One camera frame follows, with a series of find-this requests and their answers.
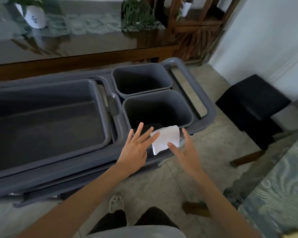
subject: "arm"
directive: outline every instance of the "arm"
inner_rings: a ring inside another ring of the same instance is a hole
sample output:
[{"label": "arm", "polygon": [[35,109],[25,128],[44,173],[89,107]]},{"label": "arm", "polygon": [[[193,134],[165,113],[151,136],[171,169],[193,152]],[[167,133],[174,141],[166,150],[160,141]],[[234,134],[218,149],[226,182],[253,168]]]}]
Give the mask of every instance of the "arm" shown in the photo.
[{"label": "arm", "polygon": [[204,202],[214,218],[224,228],[230,237],[260,238],[259,234],[246,222],[244,217],[221,194],[201,167],[199,156],[193,142],[182,129],[185,137],[185,151],[180,152],[174,144],[168,143],[170,150],[177,156],[183,169],[199,184]]},{"label": "arm", "polygon": [[153,131],[153,127],[140,136],[142,127],[143,123],[140,123],[134,136],[133,130],[130,130],[126,144],[115,165],[62,204],[40,217],[17,237],[71,238],[74,236],[104,197],[117,184],[145,164],[147,159],[146,149],[158,138],[159,132],[147,139]]}]

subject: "glass table top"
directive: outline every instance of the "glass table top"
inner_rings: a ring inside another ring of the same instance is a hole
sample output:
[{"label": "glass table top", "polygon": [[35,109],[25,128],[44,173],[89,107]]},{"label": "glass table top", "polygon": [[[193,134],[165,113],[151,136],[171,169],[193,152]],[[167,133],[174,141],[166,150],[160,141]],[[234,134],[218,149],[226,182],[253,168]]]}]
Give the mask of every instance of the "glass table top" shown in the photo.
[{"label": "glass table top", "polygon": [[0,64],[178,44],[157,20],[147,30],[126,31],[122,2],[47,0],[45,6],[47,27],[34,29],[14,5],[0,3]]}]

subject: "large rectangular bin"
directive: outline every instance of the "large rectangular bin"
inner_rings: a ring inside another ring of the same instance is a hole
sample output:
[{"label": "large rectangular bin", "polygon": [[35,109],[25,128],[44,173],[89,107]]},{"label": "large rectangular bin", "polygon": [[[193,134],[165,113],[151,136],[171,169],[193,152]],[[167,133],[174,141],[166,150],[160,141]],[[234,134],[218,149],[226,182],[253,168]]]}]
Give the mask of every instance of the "large rectangular bin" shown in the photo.
[{"label": "large rectangular bin", "polygon": [[172,79],[167,70],[157,63],[115,68],[112,78],[117,93],[124,99],[172,86]]},{"label": "large rectangular bin", "polygon": [[142,132],[151,126],[155,130],[177,125],[187,127],[193,122],[193,113],[181,94],[163,90],[129,97],[123,102],[123,112],[129,128],[137,129],[144,123]]},{"label": "large rectangular bin", "polygon": [[0,89],[0,177],[82,155],[111,140],[91,79]]}]

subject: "bin handle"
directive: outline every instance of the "bin handle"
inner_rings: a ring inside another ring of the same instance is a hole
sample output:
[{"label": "bin handle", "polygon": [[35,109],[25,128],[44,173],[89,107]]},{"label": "bin handle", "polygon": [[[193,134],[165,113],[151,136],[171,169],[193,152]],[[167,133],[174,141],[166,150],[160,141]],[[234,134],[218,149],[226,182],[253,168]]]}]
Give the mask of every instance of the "bin handle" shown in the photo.
[{"label": "bin handle", "polygon": [[205,93],[201,85],[197,82],[197,80],[194,78],[192,73],[189,71],[189,69],[186,67],[186,65],[182,62],[181,59],[172,57],[168,58],[160,63],[162,66],[164,66],[167,70],[170,69],[170,67],[173,64],[176,64],[179,68],[179,70],[182,72],[182,74],[185,76],[203,105],[207,109],[207,114],[203,116],[199,121],[191,124],[189,127],[186,128],[187,132],[189,134],[197,133],[202,130],[204,130],[207,126],[213,123],[216,117],[216,108],[215,104],[211,101],[209,96]]}]

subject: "white flower pot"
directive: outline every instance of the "white flower pot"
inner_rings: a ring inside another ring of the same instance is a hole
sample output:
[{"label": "white flower pot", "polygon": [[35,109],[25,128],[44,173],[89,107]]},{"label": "white flower pot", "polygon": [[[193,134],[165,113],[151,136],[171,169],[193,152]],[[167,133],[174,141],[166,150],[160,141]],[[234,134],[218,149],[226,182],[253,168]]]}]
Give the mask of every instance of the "white flower pot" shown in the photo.
[{"label": "white flower pot", "polygon": [[22,7],[19,4],[16,4],[21,15],[27,21],[27,23],[33,28],[44,28],[46,27],[45,13],[42,8],[37,6],[27,6],[26,15],[23,15]]},{"label": "white flower pot", "polygon": [[188,3],[188,2],[182,3],[182,6],[183,6],[182,13],[181,13],[182,17],[186,17],[188,15],[191,5],[192,5],[192,3]]}]

